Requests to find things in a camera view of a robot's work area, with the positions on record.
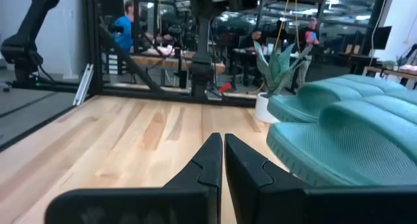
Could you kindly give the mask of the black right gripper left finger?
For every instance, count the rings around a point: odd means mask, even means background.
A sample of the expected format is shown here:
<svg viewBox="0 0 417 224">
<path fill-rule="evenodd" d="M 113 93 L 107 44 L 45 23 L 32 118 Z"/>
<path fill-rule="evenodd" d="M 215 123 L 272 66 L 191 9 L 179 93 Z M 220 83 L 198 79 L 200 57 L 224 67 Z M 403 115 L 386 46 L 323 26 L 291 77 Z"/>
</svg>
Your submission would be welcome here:
<svg viewBox="0 0 417 224">
<path fill-rule="evenodd" d="M 48 205 L 45 224 L 220 224 L 222 137 L 212 133 L 161 188 L 73 189 Z"/>
</svg>

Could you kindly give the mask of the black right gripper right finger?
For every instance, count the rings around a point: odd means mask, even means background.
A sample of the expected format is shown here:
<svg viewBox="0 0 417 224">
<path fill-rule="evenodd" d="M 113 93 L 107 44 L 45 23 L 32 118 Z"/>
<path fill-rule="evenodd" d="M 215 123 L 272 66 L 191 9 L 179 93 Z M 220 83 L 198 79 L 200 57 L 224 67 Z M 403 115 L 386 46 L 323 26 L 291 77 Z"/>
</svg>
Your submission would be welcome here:
<svg viewBox="0 0 417 224">
<path fill-rule="evenodd" d="M 417 224 L 417 186 L 312 186 L 225 135 L 237 224 Z"/>
</svg>

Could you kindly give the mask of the teal rubber slide sandal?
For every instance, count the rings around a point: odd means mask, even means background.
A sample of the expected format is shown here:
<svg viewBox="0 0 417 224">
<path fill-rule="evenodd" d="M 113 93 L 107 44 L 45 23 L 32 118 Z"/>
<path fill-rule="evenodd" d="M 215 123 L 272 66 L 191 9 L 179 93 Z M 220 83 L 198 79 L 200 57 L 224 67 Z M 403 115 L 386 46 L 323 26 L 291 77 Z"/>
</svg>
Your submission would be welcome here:
<svg viewBox="0 0 417 224">
<path fill-rule="evenodd" d="M 315 123 L 282 122 L 267 145 L 312 185 L 417 185 L 417 105 L 392 96 L 342 101 Z"/>
<path fill-rule="evenodd" d="M 393 81 L 347 74 L 303 85 L 293 96 L 274 95 L 268 100 L 268 112 L 280 122 L 316 122 L 328 105 L 407 88 Z"/>
</svg>

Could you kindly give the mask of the snake plant in white pot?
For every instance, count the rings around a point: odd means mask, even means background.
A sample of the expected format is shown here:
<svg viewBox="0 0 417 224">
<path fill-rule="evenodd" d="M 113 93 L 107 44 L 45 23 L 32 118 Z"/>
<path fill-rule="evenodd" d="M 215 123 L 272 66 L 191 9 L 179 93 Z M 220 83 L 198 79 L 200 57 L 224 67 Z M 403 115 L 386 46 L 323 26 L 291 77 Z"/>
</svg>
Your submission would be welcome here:
<svg viewBox="0 0 417 224">
<path fill-rule="evenodd" d="M 256 96 L 255 118 L 265 123 L 276 123 L 278 119 L 268 110 L 267 105 L 272 101 L 271 97 L 278 95 L 289 82 L 290 77 L 294 74 L 299 62 L 309 55 L 313 46 L 308 45 L 298 54 L 294 62 L 290 62 L 291 52 L 295 44 L 291 44 L 281 53 L 273 50 L 270 54 L 269 61 L 265 59 L 260 43 L 253 42 L 255 53 L 257 55 L 257 68 L 263 77 L 265 92 L 260 92 Z"/>
</svg>

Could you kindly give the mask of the pink cloth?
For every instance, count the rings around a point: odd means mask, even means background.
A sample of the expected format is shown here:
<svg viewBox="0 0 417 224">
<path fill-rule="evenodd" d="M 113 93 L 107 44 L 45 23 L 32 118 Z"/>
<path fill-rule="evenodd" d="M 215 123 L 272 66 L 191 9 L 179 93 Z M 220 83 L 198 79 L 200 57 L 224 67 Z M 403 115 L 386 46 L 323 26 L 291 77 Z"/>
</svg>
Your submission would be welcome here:
<svg viewBox="0 0 417 224">
<path fill-rule="evenodd" d="M 146 51 L 146 54 L 159 55 L 159 56 L 163 56 L 163 57 L 172 57 L 175 54 L 175 50 L 174 50 L 174 47 L 171 46 L 171 45 L 168 45 L 166 47 L 158 46 L 156 49 L 149 48 Z"/>
</svg>

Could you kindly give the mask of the person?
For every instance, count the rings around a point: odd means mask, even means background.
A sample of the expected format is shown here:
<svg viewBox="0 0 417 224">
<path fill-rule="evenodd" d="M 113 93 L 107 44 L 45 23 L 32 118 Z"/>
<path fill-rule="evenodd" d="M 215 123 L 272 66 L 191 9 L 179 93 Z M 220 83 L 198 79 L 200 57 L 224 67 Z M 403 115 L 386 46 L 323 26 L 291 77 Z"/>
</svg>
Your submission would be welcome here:
<svg viewBox="0 0 417 224">
<path fill-rule="evenodd" d="M 127 0 L 124 4 L 125 15 L 117 18 L 113 23 L 121 32 L 114 32 L 113 39 L 114 41 L 123 49 L 125 52 L 129 53 L 133 46 L 132 38 L 132 23 L 134 22 L 134 2 L 132 0 Z"/>
<path fill-rule="evenodd" d="M 240 49 L 254 50 L 254 42 L 261 39 L 262 30 L 255 28 L 248 36 L 245 36 L 240 42 Z"/>
<path fill-rule="evenodd" d="M 319 44 L 319 32 L 317 29 L 317 19 L 312 17 L 309 19 L 308 26 L 301 29 L 298 33 L 299 45 L 301 51 L 304 51 L 306 47 L 314 47 Z M 306 74 L 311 64 L 312 55 L 307 54 L 300 62 L 298 67 L 297 85 L 298 88 L 302 87 L 306 82 Z"/>
</svg>

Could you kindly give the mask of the silver aluminium extrusion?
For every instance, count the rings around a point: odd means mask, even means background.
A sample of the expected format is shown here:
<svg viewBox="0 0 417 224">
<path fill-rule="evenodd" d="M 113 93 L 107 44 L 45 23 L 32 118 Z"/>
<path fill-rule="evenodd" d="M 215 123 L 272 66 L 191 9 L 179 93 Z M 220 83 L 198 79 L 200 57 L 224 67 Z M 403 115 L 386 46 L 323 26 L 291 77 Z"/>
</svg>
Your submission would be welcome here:
<svg viewBox="0 0 417 224">
<path fill-rule="evenodd" d="M 83 73 L 83 77 L 79 83 L 76 95 L 74 97 L 73 106 L 81 105 L 87 96 L 87 92 L 89 90 L 89 86 L 91 84 L 91 80 L 94 74 L 94 65 L 87 64 L 85 67 L 85 71 Z"/>
</svg>

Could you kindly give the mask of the long wooden background table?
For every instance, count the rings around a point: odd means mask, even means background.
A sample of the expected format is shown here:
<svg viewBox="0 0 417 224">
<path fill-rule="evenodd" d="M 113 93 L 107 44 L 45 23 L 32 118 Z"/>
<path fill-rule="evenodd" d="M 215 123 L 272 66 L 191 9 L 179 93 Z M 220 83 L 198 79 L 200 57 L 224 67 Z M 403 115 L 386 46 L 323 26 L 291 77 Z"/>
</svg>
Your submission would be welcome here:
<svg viewBox="0 0 417 224">
<path fill-rule="evenodd" d="M 366 72 L 375 72 L 375 73 L 383 73 L 383 74 L 387 74 L 387 75 L 395 75 L 401 78 L 405 78 L 405 79 L 414 79 L 417 80 L 417 75 L 414 74 L 409 74 L 409 73 L 404 73 L 404 72 L 400 72 L 400 71 L 395 71 L 395 70 L 389 70 L 383 67 L 373 67 L 373 66 L 366 66 L 365 68 Z"/>
</svg>

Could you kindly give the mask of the black aluminium rig frame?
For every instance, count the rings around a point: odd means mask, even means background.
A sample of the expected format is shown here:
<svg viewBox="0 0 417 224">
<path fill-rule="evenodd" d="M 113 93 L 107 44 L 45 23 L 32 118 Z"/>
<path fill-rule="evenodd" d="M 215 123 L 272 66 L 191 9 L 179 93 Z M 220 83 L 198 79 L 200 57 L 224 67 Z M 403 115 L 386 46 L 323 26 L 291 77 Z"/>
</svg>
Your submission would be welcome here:
<svg viewBox="0 0 417 224">
<path fill-rule="evenodd" d="M 124 52 L 120 46 L 114 41 L 110 31 L 102 23 L 99 16 L 98 0 L 85 0 L 87 4 L 87 14 L 89 16 L 87 31 L 89 32 L 89 58 L 91 64 L 94 65 L 94 74 L 91 80 L 90 94 L 92 96 L 104 94 L 109 96 L 121 96 L 130 98 L 144 98 L 151 100 L 163 100 L 172 102 L 185 102 L 191 104 L 210 104 L 210 105 L 225 105 L 234 107 L 254 107 L 255 100 L 246 96 L 242 97 L 228 97 L 219 95 L 217 98 L 211 98 L 207 94 L 210 92 L 209 84 L 205 91 L 204 98 L 193 97 L 191 89 L 188 93 L 179 93 L 173 91 L 166 91 L 156 82 L 152 80 L 146 71 L 140 67 L 130 58 L 127 52 Z M 105 87 L 102 83 L 102 61 L 101 50 L 104 46 L 115 52 L 118 58 L 126 64 L 127 69 L 132 71 L 135 75 L 146 85 L 146 89 L 135 89 L 133 87 Z"/>
</svg>

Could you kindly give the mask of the black wall monitor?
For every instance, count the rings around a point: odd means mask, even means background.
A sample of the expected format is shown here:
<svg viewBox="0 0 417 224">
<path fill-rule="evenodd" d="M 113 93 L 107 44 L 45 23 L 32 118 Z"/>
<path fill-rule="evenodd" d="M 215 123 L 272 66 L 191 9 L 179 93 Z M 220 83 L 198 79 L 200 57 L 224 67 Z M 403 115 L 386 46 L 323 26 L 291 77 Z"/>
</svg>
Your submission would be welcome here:
<svg viewBox="0 0 417 224">
<path fill-rule="evenodd" d="M 390 36 L 392 26 L 378 27 L 372 38 L 373 48 L 384 50 Z"/>
</svg>

